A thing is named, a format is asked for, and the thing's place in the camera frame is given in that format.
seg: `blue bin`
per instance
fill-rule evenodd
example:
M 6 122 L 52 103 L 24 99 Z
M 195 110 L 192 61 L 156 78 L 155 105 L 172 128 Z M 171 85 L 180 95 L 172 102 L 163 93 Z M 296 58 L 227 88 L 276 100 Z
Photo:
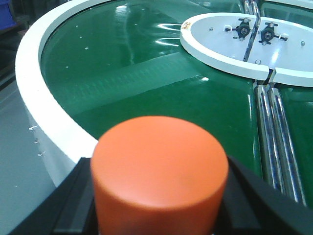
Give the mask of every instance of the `blue bin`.
M 0 30 L 16 25 L 10 11 L 10 1 L 11 0 L 0 0 Z

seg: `white curved rail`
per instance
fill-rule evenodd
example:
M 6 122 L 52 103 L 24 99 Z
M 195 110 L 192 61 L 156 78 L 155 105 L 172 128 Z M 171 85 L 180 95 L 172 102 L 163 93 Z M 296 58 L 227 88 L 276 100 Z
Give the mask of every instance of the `white curved rail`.
M 37 126 L 43 160 L 56 185 L 81 157 L 92 156 L 97 140 L 81 128 L 50 93 L 40 70 L 41 54 L 47 39 L 62 22 L 79 11 L 106 1 L 73 0 L 51 10 L 31 26 L 17 52 L 16 81 L 30 119 L 34 119 Z

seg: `bolt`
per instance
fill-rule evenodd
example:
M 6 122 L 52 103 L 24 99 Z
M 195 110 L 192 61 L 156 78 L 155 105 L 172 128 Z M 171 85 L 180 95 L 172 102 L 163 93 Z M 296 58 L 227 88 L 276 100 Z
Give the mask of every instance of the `bolt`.
M 28 129 L 29 129 L 30 131 L 33 131 L 33 130 L 35 130 L 36 127 L 37 127 L 37 126 L 31 126 L 31 127 L 29 127 Z
M 264 38 L 265 39 L 270 39 L 272 37 L 272 34 L 270 33 L 270 32 L 266 32 L 265 34 L 264 34 Z
M 246 35 L 248 33 L 248 30 L 246 28 L 242 28 L 240 32 L 242 35 Z

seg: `screw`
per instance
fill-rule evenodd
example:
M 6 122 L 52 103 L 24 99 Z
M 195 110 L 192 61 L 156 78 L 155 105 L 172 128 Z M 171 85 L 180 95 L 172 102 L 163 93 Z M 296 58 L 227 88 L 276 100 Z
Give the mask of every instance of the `screw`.
M 248 30 L 246 28 L 242 28 L 240 32 L 242 35 L 246 35 L 248 33 Z
M 29 127 L 28 129 L 29 129 L 30 131 L 33 131 L 33 130 L 35 130 L 36 127 L 37 127 L 37 126 L 31 126 L 31 127 Z

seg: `stainless steel guide rail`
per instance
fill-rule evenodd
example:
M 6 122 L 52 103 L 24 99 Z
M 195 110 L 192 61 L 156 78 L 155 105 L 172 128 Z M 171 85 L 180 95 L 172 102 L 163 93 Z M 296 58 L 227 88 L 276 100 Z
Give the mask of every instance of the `stainless steel guide rail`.
M 277 88 L 270 88 L 268 90 L 268 97 L 273 117 L 275 137 L 279 148 L 279 161 L 283 174 L 285 194 L 296 202 L 306 205 L 291 135 L 279 90 Z
M 277 88 L 256 85 L 264 179 L 294 201 L 307 205 L 292 140 Z

